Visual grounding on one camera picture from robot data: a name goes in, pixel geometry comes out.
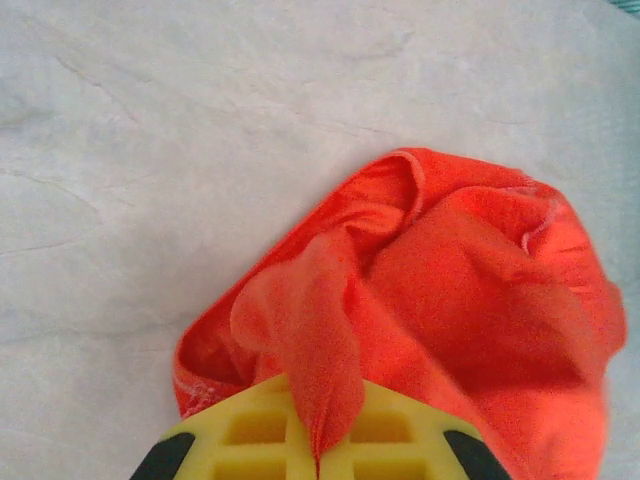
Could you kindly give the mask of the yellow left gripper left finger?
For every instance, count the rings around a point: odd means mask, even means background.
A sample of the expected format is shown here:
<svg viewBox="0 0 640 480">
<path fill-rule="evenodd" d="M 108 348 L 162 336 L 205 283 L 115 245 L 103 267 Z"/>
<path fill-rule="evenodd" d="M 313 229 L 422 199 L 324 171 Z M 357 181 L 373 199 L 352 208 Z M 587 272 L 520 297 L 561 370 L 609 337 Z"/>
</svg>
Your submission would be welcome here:
<svg viewBox="0 0 640 480">
<path fill-rule="evenodd" d="M 171 427 L 129 480 L 318 480 L 318 472 L 281 374 Z"/>
</svg>

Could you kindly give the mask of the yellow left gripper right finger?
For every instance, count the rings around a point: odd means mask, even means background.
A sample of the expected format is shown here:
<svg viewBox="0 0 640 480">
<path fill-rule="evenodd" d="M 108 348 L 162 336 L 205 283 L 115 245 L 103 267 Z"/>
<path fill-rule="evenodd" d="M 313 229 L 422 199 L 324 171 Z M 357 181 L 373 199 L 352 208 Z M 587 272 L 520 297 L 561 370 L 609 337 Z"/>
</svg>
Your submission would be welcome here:
<svg viewBox="0 0 640 480">
<path fill-rule="evenodd" d="M 319 462 L 318 480 L 511 480 L 466 421 L 366 381 L 350 432 Z"/>
</svg>

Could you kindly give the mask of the orange printed t-shirt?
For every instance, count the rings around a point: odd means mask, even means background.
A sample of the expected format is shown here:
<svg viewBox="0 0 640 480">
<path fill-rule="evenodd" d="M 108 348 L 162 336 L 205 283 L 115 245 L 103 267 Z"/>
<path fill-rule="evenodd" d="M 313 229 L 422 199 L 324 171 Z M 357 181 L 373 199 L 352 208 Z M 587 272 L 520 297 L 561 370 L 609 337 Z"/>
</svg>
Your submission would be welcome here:
<svg viewBox="0 0 640 480">
<path fill-rule="evenodd" d="M 596 480 L 621 293 L 556 189 L 401 148 L 330 193 L 180 339 L 189 417 L 279 373 L 315 455 L 372 381 L 474 425 L 513 480 Z"/>
</svg>

